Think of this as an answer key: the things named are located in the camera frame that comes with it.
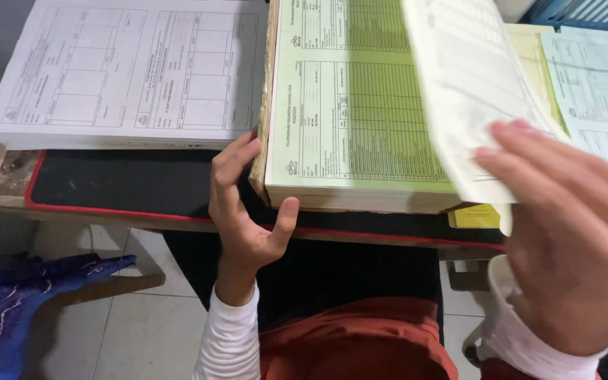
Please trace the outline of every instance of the floor tile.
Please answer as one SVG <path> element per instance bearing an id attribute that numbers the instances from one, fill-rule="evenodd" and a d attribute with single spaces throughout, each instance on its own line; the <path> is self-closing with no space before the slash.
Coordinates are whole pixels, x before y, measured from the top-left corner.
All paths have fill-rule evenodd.
<path id="1" fill-rule="evenodd" d="M 22 380 L 92 380 L 112 298 L 42 306 L 25 345 Z"/>
<path id="2" fill-rule="evenodd" d="M 488 291 L 455 291 L 449 285 L 447 264 L 440 262 L 440 280 L 443 284 L 443 312 L 449 315 L 485 316 L 485 310 L 494 305 Z"/>
<path id="3" fill-rule="evenodd" d="M 114 297 L 95 380 L 189 379 L 206 318 L 198 298 Z"/>
<path id="4" fill-rule="evenodd" d="M 131 229 L 124 254 L 137 256 L 136 267 L 122 269 L 120 276 L 165 273 L 165 284 L 138 293 L 196 297 L 160 233 Z"/>
<path id="5" fill-rule="evenodd" d="M 480 369 L 473 367 L 463 355 L 463 342 L 477 341 L 483 320 L 479 316 L 444 316 L 444 348 L 457 366 L 460 380 L 480 379 Z"/>
<path id="6" fill-rule="evenodd" d="M 93 232 L 93 249 L 101 258 L 123 254 L 128 227 L 90 226 Z M 47 260 L 90 253 L 90 233 L 87 224 L 66 221 L 42 222 L 34 237 L 32 251 Z"/>

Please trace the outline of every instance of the person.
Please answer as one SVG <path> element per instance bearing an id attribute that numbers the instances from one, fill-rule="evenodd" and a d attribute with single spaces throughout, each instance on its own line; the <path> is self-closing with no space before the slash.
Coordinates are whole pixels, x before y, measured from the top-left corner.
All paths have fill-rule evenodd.
<path id="1" fill-rule="evenodd" d="M 474 160 L 519 203 L 506 255 L 489 266 L 496 306 L 477 349 L 482 378 L 595 379 L 608 352 L 608 164 L 522 120 L 490 133 L 500 148 L 477 148 Z M 164 234 L 209 308 L 192 379 L 456 379 L 435 253 L 291 241 L 293 197 L 272 230 L 257 225 L 237 187 L 255 137 L 213 160 L 219 237 Z"/>

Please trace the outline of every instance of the red stitched border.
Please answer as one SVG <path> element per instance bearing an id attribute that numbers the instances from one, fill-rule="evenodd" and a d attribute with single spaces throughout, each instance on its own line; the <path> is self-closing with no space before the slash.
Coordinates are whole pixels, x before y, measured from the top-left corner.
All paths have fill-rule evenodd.
<path id="1" fill-rule="evenodd" d="M 185 222 L 201 222 L 201 223 L 212 223 L 210 218 L 198 218 L 192 216 L 179 216 L 179 215 L 166 215 L 156 214 L 153 212 L 142 212 L 142 211 L 125 211 L 125 210 L 111 210 L 106 208 L 93 208 L 93 207 L 81 207 L 72 205 L 49 205 L 43 203 L 36 203 L 32 201 L 32 189 L 34 183 L 37 181 L 41 164 L 46 157 L 46 151 L 42 151 L 39 156 L 37 165 L 32 173 L 30 183 L 25 190 L 25 204 L 34 210 L 45 210 L 45 211 L 66 211 L 66 212 L 86 212 L 91 214 L 107 214 L 107 215 L 123 215 L 123 216 L 143 216 L 145 218 L 152 219 L 169 219 L 169 220 L 181 220 Z M 273 225 L 263 224 L 262 227 L 266 229 L 272 229 Z M 372 239 L 385 239 L 385 240 L 398 240 L 398 241 L 412 241 L 416 243 L 430 243 L 430 244 L 447 244 L 450 246 L 460 247 L 474 247 L 474 248 L 490 248 L 490 249 L 503 249 L 503 244 L 495 243 L 480 243 L 477 241 L 456 241 L 447 239 L 431 239 L 427 237 L 414 237 L 414 236 L 401 236 L 401 235 L 386 235 L 380 233 L 361 233 L 351 232 L 345 230 L 331 230 L 331 229 L 319 229 L 316 227 L 298 227 L 295 229 L 297 232 L 309 232 L 309 233 L 323 233 L 326 235 L 336 236 L 347 236 L 353 238 L 372 238 Z"/>

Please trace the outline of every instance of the green form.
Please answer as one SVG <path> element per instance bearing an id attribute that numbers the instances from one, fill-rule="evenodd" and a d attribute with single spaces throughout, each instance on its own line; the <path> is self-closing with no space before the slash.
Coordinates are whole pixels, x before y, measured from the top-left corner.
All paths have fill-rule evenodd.
<path id="1" fill-rule="evenodd" d="M 267 185 L 442 191 L 400 0 L 280 7 Z"/>

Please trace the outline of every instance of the black mouse pad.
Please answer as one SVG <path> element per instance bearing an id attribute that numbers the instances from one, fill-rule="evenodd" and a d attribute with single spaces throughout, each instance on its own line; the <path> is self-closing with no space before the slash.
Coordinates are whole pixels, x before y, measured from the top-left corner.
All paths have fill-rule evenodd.
<path id="1" fill-rule="evenodd" d="M 209 221 L 214 150 L 49 150 L 39 161 L 26 201 L 32 208 Z M 247 177 L 241 198 L 253 220 L 273 224 Z M 298 229 L 344 235 L 499 248 L 498 229 L 453 229 L 447 215 L 302 211 Z"/>

